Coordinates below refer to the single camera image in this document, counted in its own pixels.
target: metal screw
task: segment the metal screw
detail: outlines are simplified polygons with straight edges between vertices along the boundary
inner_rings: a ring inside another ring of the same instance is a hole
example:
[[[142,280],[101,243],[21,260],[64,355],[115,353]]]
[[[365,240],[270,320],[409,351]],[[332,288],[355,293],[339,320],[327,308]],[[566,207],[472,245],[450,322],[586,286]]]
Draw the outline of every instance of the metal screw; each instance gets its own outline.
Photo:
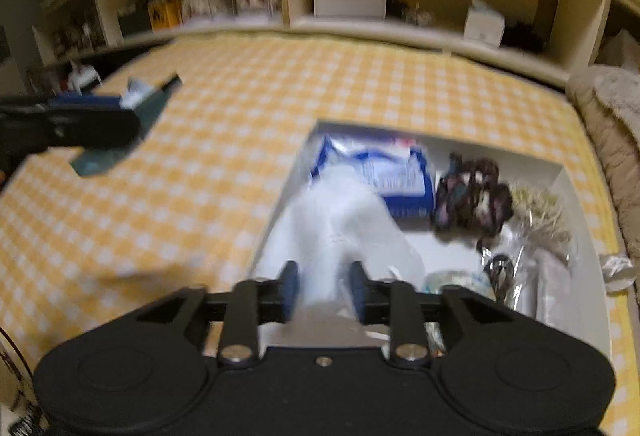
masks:
[[[318,356],[318,358],[316,358],[316,364],[321,368],[328,368],[333,363],[334,360],[330,356]]]
[[[429,354],[427,348],[424,346],[418,346],[418,344],[402,344],[396,348],[396,355],[407,360],[408,362],[415,362],[421,360]]]
[[[242,346],[242,344],[232,344],[231,346],[227,346],[223,348],[220,352],[220,356],[229,362],[244,362],[248,360],[254,355],[251,348],[247,346]]]

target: gingham fabric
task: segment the gingham fabric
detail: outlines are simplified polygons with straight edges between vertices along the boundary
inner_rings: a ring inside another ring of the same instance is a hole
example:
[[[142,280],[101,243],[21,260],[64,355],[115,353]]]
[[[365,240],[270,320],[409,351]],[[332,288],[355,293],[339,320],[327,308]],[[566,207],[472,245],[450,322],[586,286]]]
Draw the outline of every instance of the gingham fabric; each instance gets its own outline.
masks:
[[[419,131],[563,163],[601,253],[618,251],[591,144],[561,96],[472,62],[327,38],[183,39],[124,67],[184,86],[145,143],[81,179],[67,151],[32,156],[0,199],[0,324],[47,350],[182,285],[248,272],[296,152],[319,119]],[[640,432],[626,296],[608,299],[618,388],[604,422]]]

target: black tool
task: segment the black tool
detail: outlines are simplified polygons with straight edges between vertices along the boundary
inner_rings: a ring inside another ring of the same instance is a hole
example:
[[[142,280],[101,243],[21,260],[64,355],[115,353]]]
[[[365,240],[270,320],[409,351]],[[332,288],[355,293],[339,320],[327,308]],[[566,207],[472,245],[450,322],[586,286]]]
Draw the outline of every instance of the black tool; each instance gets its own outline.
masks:
[[[614,391],[588,344],[471,291],[416,293],[350,268],[379,348],[258,350],[258,325],[284,323],[297,266],[231,293],[184,288],[53,349],[34,374],[52,435],[597,435]],[[224,320],[216,358],[201,354]],[[448,348],[432,358],[424,321]]]
[[[140,120],[130,109],[49,104],[49,97],[0,100],[0,185],[28,155],[50,147],[108,149],[137,138]]]

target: beige blanket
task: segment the beige blanket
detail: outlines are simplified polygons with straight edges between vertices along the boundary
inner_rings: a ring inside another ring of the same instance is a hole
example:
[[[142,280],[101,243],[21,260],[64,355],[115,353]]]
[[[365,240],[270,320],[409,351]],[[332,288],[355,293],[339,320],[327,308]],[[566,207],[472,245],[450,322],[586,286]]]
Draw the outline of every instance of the beige blanket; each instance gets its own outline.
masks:
[[[573,76],[578,108],[602,163],[628,255],[640,264],[640,75],[591,66]]]

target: blue and white package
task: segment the blue and white package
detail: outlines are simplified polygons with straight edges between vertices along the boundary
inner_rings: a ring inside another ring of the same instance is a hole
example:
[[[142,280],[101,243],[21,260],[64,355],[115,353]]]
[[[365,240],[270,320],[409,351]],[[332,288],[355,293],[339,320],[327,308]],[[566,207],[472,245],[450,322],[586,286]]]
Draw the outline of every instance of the blue and white package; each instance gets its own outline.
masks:
[[[414,144],[327,135],[311,176],[317,179],[336,168],[351,168],[377,191],[393,217],[426,217],[434,209],[433,177],[424,153]]]

